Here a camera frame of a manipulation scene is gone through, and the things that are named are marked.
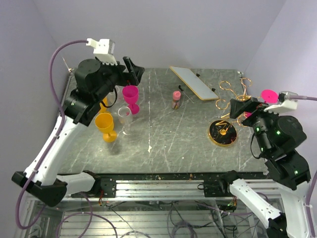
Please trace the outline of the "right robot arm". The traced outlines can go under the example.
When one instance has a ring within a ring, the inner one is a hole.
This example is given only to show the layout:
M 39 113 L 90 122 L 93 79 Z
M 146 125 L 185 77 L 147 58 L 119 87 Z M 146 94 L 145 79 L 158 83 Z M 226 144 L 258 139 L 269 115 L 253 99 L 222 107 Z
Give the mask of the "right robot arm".
M 281 93 L 275 105 L 268 105 L 251 97 L 240 101 L 231 99 L 232 119 L 248 112 L 242 124 L 251 127 L 260 148 L 260 158 L 271 179 L 277 184 L 284 210 L 271 206 L 248 186 L 236 171 L 225 173 L 218 190 L 224 196 L 241 200 L 262 222 L 270 238 L 314 238 L 317 226 L 310 203 L 317 178 L 311 175 L 307 160 L 296 148 L 307 136 L 299 121 L 288 113 L 297 108 L 305 96 Z

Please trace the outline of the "orange wine glass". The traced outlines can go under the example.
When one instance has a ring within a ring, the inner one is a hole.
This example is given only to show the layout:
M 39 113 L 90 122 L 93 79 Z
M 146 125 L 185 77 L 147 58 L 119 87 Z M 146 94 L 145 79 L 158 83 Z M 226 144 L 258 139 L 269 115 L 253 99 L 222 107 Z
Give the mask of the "orange wine glass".
M 98 114 L 95 118 L 95 125 L 103 134 L 103 140 L 112 143 L 116 140 L 117 134 L 114 131 L 114 120 L 110 113 Z
M 107 113 L 107 106 L 108 106 L 107 97 L 105 97 L 105 98 L 102 100 L 102 102 L 100 103 L 99 114 L 101 114 L 101 113 Z

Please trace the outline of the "gold wine glass rack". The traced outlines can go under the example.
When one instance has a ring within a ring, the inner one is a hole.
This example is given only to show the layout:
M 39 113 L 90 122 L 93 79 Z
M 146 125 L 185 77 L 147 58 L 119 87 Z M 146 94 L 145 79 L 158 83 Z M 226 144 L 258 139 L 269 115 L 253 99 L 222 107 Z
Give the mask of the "gold wine glass rack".
M 248 78 L 242 77 L 240 79 L 240 83 L 242 84 L 244 90 L 242 95 L 237 95 L 228 81 L 219 82 L 219 87 L 222 90 L 231 91 L 234 94 L 235 99 L 242 102 L 247 99 L 250 99 L 251 97 L 247 95 L 246 91 L 247 87 L 250 87 L 252 85 L 252 81 Z M 229 122 L 227 119 L 230 119 L 230 113 L 228 113 L 221 116 L 219 120 L 213 121 L 208 129 L 208 135 L 211 142 L 221 147 L 228 147 L 232 145 L 236 141 L 238 135 L 237 130 L 234 127 L 234 124 L 237 123 L 239 126 L 244 127 L 242 125 L 242 121 L 246 119 L 250 114 L 251 113 L 244 112 L 241 115 L 239 115 L 237 119 Z

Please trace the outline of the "pink wine glass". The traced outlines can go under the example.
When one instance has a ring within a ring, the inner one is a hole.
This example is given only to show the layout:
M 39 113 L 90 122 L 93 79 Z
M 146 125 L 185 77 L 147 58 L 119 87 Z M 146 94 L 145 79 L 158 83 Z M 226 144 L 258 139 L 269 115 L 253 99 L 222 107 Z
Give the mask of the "pink wine glass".
M 240 98 L 241 101 L 245 101 L 251 98 L 250 95 L 247 95 L 246 89 L 244 90 L 243 96 Z M 274 104 L 278 101 L 278 94 L 272 90 L 265 89 L 261 92 L 260 96 L 257 97 L 264 103 Z
M 139 99 L 138 87 L 133 85 L 125 86 L 122 90 L 122 94 L 125 102 L 128 104 L 128 108 L 131 110 L 131 113 L 133 115 L 137 114 L 140 110 L 137 105 L 137 101 Z

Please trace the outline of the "small pink capped bottle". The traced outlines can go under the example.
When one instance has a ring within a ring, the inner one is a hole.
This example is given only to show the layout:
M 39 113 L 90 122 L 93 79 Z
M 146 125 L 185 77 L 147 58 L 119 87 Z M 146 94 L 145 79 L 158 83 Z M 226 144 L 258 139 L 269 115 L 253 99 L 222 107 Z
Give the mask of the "small pink capped bottle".
M 181 99 L 181 92 L 180 91 L 174 91 L 172 95 L 172 108 L 178 109 L 179 108 L 179 101 Z

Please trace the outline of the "yellow framed tilted mirror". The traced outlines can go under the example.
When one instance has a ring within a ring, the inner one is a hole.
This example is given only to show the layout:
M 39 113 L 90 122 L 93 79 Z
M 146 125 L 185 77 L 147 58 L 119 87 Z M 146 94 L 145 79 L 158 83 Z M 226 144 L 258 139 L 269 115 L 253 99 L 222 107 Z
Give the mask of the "yellow framed tilted mirror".
M 193 71 L 189 68 L 170 66 L 169 67 L 181 81 L 202 101 L 217 100 L 219 96 L 210 89 Z

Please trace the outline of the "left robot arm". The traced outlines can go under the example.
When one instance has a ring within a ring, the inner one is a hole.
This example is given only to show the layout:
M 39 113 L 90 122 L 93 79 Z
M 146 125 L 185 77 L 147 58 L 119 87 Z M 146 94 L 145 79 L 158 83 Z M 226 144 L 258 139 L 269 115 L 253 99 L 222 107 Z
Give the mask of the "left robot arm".
M 102 63 L 86 59 L 74 71 L 76 88 L 62 106 L 55 129 L 35 160 L 23 172 L 15 172 L 12 181 L 24 188 L 45 205 L 54 207 L 65 196 L 80 192 L 90 197 L 101 191 L 102 179 L 85 170 L 79 174 L 60 176 L 59 168 L 69 146 L 85 130 L 100 111 L 102 100 L 113 92 L 115 86 L 139 85 L 145 69 L 136 66 L 129 57 L 124 64 Z

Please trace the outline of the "aluminium rail frame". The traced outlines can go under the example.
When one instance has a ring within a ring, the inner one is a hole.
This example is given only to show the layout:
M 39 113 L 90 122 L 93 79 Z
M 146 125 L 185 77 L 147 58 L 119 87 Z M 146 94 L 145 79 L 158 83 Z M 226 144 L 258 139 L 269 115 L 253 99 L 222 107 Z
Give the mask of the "aluminium rail frame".
M 49 185 L 36 180 L 27 191 L 46 205 L 64 199 L 90 198 L 106 201 L 204 200 L 230 197 L 223 180 L 227 173 L 167 174 L 61 174 Z

